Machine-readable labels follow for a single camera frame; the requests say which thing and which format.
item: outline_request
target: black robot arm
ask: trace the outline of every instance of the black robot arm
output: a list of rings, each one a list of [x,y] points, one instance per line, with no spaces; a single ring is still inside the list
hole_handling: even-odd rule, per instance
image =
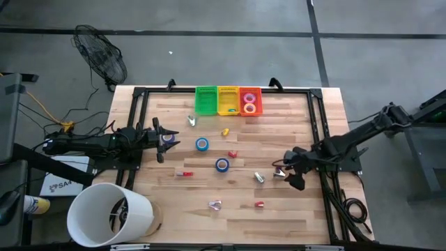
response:
[[[358,144],[386,130],[400,130],[411,125],[412,118],[401,106],[393,103],[382,108],[370,121],[344,135],[325,138],[312,146],[310,151],[295,147],[284,156],[285,169],[293,169],[285,181],[299,190],[305,189],[302,174],[319,165],[339,165]]]
[[[166,130],[157,118],[153,118],[152,128],[125,127],[113,129],[114,132],[102,136],[74,135],[65,132],[53,132],[47,136],[43,151],[48,155],[64,154],[69,151],[81,151],[91,158],[105,158],[112,156],[121,162],[129,162],[135,151],[143,149],[157,149],[157,161],[164,161],[162,154],[180,142],[160,144],[162,135],[175,135],[178,132]]]

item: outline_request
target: green basket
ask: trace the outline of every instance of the green basket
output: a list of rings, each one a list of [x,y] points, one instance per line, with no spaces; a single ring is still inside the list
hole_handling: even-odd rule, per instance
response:
[[[195,88],[195,112],[199,115],[216,115],[218,105],[216,86]]]

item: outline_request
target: red basket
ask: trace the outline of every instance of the red basket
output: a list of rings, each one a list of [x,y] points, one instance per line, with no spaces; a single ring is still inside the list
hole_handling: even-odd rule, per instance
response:
[[[246,102],[244,100],[245,94],[251,93],[256,97],[256,100],[254,101],[254,105],[256,106],[255,112],[245,112],[244,107],[246,105]],[[242,116],[260,116],[263,114],[263,106],[262,106],[262,89],[259,87],[240,87],[239,88],[239,94],[240,94],[240,114]]]

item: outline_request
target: electric fan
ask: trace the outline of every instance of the electric fan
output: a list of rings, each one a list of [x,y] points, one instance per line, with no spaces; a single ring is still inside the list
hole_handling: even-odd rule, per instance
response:
[[[73,40],[91,69],[105,80],[109,91],[114,91],[111,85],[116,86],[124,82],[127,78],[127,68],[121,50],[100,35],[97,29],[85,24],[78,25]]]

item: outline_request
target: yellow cable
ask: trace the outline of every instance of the yellow cable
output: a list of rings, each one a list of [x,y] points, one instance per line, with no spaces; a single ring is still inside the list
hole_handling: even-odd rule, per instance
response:
[[[54,117],[47,111],[47,109],[45,108],[45,106],[42,105],[42,103],[39,102],[39,100],[37,100],[36,97],[34,97],[33,94],[31,94],[29,91],[26,91],[26,94],[28,94],[32,99],[34,99],[34,101],[35,101],[36,103],[38,103],[38,104],[40,105],[40,107],[42,107],[43,111],[44,111],[46,114],[48,114],[48,116],[49,116],[55,123],[61,124],[61,122],[60,122],[59,120],[57,120],[56,118],[54,118]]]

